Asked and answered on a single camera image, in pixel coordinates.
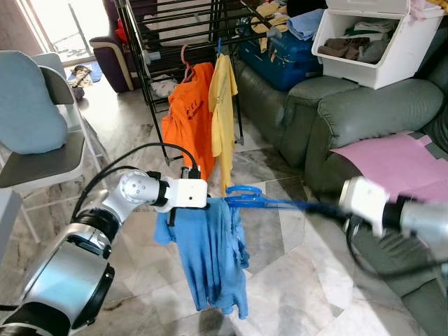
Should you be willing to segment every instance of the wall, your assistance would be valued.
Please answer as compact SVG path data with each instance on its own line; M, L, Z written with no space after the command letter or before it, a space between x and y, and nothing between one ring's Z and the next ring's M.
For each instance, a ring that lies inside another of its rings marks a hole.
M31 56L42 53L15 0L1 1L0 50L20 50Z

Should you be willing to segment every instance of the sofa armrest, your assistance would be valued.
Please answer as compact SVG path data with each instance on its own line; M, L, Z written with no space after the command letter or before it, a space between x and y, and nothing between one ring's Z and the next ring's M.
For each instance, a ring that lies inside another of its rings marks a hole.
M89 40L90 45L93 48L96 48L95 44L98 44L98 43L112 43L112 44L118 46L120 49L122 49L121 41L118 38L117 34L115 33L116 29L117 29L117 25L114 24L113 22L109 21L108 27L105 29L105 32L104 32L105 35L92 37Z
M288 93L287 103L317 107L324 97L359 88L359 85L349 80L322 76L298 83Z
M360 87L323 98L318 117L332 134L329 149L361 139L415 131L439 111L443 93L427 80L408 79L373 90Z
M93 53L99 67L115 92L126 92L134 89L132 77L127 67L122 43L109 23L107 35L90 39Z

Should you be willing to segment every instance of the pink paper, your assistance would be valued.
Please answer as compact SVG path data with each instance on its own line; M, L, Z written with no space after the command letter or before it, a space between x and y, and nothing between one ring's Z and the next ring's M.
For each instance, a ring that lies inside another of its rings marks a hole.
M350 160L368 179L384 186L394 200L405 193L426 201L448 201L448 161L436 160L419 140L406 132L362 140L332 150Z

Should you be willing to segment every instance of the black cable connector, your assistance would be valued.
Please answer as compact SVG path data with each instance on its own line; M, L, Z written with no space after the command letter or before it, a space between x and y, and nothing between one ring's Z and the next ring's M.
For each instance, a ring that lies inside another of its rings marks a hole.
M201 178L201 172L199 171L198 168L192 168L190 169L190 171L188 172L188 178L189 179L195 179L195 180L199 180Z

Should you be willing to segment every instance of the white chair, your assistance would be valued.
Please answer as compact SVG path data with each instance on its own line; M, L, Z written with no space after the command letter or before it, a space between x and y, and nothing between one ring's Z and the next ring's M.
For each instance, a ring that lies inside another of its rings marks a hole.
M7 160L0 153L0 165L3 168L0 171L0 188L12 188L18 193L77 178L83 173L86 149L90 151L95 169L98 172L101 170L98 155L95 154L85 121L67 82L53 69L46 66L40 66L39 68L53 104L73 106L73 111L78 119L79 130L67 134L66 143L63 147L47 153L21 155L12 152ZM26 97L27 93L18 92L17 94ZM28 216L27 209L22 206L21 210L34 240L39 243L40 238Z
M61 62L59 55L56 52L47 52L40 55L31 57L35 63L41 68L48 67L55 70L61 77L66 76L64 71L64 65ZM67 129L69 132L82 130L82 125L79 120L82 119L85 128L85 136L89 136L92 142L92 147L95 149L95 156L102 156L106 161L109 161L106 149L104 149L102 143L98 140L98 134L95 132L90 123L79 113L78 104L75 100L74 104L59 105L59 111L64 116L67 122Z

